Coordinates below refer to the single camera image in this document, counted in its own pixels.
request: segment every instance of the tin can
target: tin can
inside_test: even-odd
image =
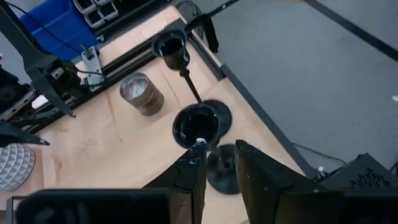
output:
[[[163,94],[143,73],[133,73],[124,78],[120,95],[145,116],[156,114],[164,104]]]

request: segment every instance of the gray patterned object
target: gray patterned object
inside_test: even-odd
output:
[[[20,144],[0,148],[0,192],[21,186],[35,164],[33,150]]]

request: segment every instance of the tripod base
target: tripod base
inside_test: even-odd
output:
[[[239,194],[241,191],[235,167],[235,145],[221,145],[217,150],[221,159],[215,152],[207,157],[207,181],[219,193]]]

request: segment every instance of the wooden table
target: wooden table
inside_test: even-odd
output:
[[[174,7],[168,7],[104,46],[102,66],[180,17]],[[232,111],[232,127],[220,144],[243,139],[303,174],[234,85],[227,78],[218,82],[190,44],[187,49],[191,55],[188,68],[201,97],[219,99]],[[1,208],[11,195],[27,195],[42,188],[141,188],[172,165],[185,152],[173,139],[173,120],[195,98],[185,80],[161,59],[139,71],[164,94],[160,112],[142,116],[120,97],[120,83],[108,88],[76,109],[76,118],[64,116],[41,130],[39,135],[51,145],[30,146],[38,158],[33,173],[19,189],[0,195]],[[205,204],[203,223],[247,220],[241,195],[219,194],[208,185]]]

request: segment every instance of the black cable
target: black cable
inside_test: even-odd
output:
[[[298,147],[300,147],[300,148],[302,148],[302,149],[305,149],[305,150],[307,150],[307,151],[313,152],[313,153],[315,153],[315,154],[318,154],[318,155],[327,157],[327,158],[329,158],[329,159],[334,159],[334,160],[336,160],[336,161],[340,161],[340,162],[342,162],[344,165],[347,164],[347,162],[344,161],[344,160],[342,160],[342,159],[339,159],[339,158],[336,158],[336,157],[333,157],[333,156],[326,155],[326,154],[324,154],[324,153],[318,152],[318,151],[316,151],[316,150],[314,150],[314,149],[310,149],[309,147],[305,147],[305,146],[302,146],[302,145],[297,144],[297,143],[294,143],[294,142],[292,142],[292,144],[295,145],[295,146],[298,146]]]
[[[80,72],[80,73],[84,73],[84,74],[95,74],[95,75],[101,75],[101,76],[103,76],[103,77],[105,78],[105,75],[104,75],[104,74],[102,74],[102,73],[100,73],[100,72],[87,72],[87,71],[82,71],[82,70],[80,70],[80,69],[78,69],[78,68],[76,68],[75,70],[76,70],[76,71],[78,71],[78,72]]]
[[[189,5],[191,8],[192,8],[192,16],[193,16],[193,19],[196,17],[196,16],[198,16],[198,15],[200,15],[201,14],[201,10],[200,10],[200,8],[199,8],[199,6],[198,5],[196,5],[193,1],[191,1],[191,0],[185,0],[185,1],[182,1],[182,2],[179,2],[179,3],[176,3],[176,5],[175,5],[175,7],[178,9],[178,8],[180,8],[182,5],[184,5],[184,4],[187,4],[187,5]],[[204,29],[203,29],[203,26],[198,26],[197,28],[195,28],[195,32],[198,34],[198,36],[203,40],[203,37],[204,37],[204,33],[205,33],[205,31],[204,31]]]
[[[55,39],[57,39],[57,40],[58,40],[59,42],[61,42],[63,45],[69,47],[71,50],[73,50],[73,51],[75,51],[75,52],[77,52],[77,53],[79,53],[79,54],[81,53],[78,49],[72,47],[70,44],[64,42],[63,40],[59,39],[57,36],[55,36],[54,34],[52,34],[47,28],[45,28],[45,27],[41,24],[41,22],[39,22],[35,17],[33,17],[32,15],[30,15],[30,14],[29,14],[28,12],[26,12],[25,10],[23,10],[23,9],[21,9],[20,7],[14,5],[13,3],[9,3],[9,2],[7,2],[7,1],[6,1],[6,4],[9,5],[9,6],[11,6],[11,7],[14,7],[14,8],[18,9],[18,10],[20,10],[22,13],[24,13],[24,14],[27,15],[27,16],[29,16],[29,17],[30,17],[33,21],[35,21],[44,31],[46,31],[46,32],[47,32],[48,34],[50,34],[52,37],[54,37]]]

